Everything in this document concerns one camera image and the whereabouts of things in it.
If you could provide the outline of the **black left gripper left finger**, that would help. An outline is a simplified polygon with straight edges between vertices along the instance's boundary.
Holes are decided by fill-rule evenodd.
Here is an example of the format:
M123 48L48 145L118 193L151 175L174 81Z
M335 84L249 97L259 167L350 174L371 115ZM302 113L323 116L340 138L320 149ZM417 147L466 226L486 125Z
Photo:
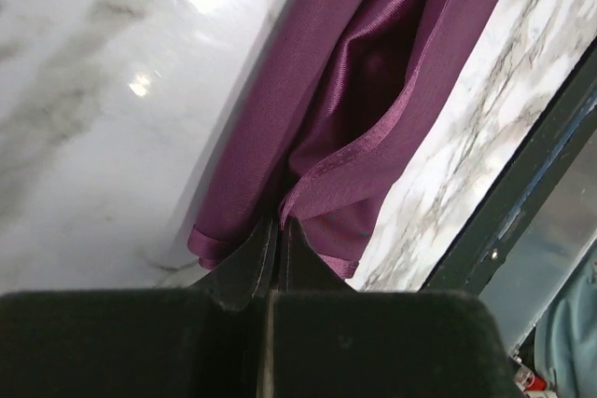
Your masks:
M278 225L187 287L1 298L5 397L256 397Z

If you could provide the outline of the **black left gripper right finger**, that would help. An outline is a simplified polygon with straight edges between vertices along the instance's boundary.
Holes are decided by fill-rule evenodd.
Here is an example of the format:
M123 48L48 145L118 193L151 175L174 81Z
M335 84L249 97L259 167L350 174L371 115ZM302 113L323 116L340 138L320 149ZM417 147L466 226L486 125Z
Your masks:
M285 225L268 322L271 397L512 397L491 313L460 292L359 293Z

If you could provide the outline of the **purple satin napkin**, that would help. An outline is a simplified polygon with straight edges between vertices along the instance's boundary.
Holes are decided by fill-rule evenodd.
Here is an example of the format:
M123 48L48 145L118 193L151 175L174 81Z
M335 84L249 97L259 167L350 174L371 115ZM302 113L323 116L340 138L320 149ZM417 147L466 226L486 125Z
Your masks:
M343 279L498 0L292 0L188 248L215 268L276 213Z

